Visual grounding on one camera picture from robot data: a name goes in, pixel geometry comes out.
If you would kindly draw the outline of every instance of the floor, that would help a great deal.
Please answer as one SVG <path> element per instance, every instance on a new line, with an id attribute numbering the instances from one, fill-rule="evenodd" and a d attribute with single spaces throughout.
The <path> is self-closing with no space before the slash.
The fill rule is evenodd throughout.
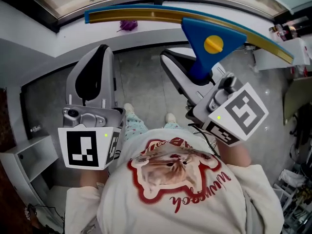
<path id="1" fill-rule="evenodd" d="M 166 46 L 132 50 L 115 55 L 117 78 L 116 100 L 119 106 L 130 102 L 136 114 L 149 129 L 161 128 L 166 113 L 174 113 L 178 123 L 187 127 L 186 98 L 180 95 L 163 71 L 159 54 Z M 237 50 L 221 61 L 226 71 L 231 71 L 243 82 L 249 82 L 269 110 L 257 131 L 250 137 L 248 146 L 254 164 L 261 164 L 273 183 L 279 173 L 292 165 L 289 149 L 294 142 L 289 131 L 293 123 L 283 125 L 282 95 L 288 87 L 284 69 L 256 72 L 251 52 Z M 72 67 L 62 69 L 29 84 L 25 103 L 30 127 L 41 125 L 34 136 L 49 134 L 58 155 L 61 150 L 58 127 L 62 126 L 62 109 L 65 106 L 66 78 Z M 51 167 L 55 185 L 78 186 L 79 170 L 65 168 L 60 158 Z"/>

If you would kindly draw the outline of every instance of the yellow knob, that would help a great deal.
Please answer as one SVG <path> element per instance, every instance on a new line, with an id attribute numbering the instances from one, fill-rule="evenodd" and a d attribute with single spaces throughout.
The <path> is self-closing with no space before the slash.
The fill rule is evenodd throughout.
<path id="1" fill-rule="evenodd" d="M 209 54 L 217 54 L 223 50 L 223 40 L 219 36 L 209 36 L 206 38 L 204 48 Z"/>

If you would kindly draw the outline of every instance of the white cabinet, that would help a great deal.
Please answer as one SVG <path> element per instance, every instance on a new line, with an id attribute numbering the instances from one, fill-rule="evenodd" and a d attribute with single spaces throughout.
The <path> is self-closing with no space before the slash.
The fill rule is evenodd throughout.
<path id="1" fill-rule="evenodd" d="M 53 197 L 53 187 L 49 188 L 41 173 L 48 168 L 58 155 L 50 136 L 38 137 L 20 143 L 5 153 L 0 160 L 12 185 L 25 205 L 51 206 L 49 197 Z M 62 232 L 63 221 L 53 208 L 36 207 L 41 224 L 48 224 Z"/>

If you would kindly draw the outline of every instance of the white shoe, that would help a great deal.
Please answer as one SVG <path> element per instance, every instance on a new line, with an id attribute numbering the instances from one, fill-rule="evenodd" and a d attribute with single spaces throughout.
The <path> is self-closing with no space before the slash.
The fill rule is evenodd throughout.
<path id="1" fill-rule="evenodd" d="M 123 108 L 126 110 L 127 113 L 135 113 L 135 109 L 130 103 L 124 104 Z"/>
<path id="2" fill-rule="evenodd" d="M 166 114 L 166 123 L 176 123 L 176 117 L 172 113 Z"/>

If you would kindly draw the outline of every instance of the blue plastic triangle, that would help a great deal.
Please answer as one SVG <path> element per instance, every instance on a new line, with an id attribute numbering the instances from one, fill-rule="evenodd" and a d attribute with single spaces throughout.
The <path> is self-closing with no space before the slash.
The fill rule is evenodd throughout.
<path id="1" fill-rule="evenodd" d="M 198 19 L 183 18 L 182 29 L 196 55 L 195 65 L 190 69 L 189 75 L 198 81 L 205 79 L 217 62 L 247 39 L 243 33 Z M 204 48 L 206 38 L 213 35 L 223 40 L 223 50 L 217 54 L 210 54 Z"/>

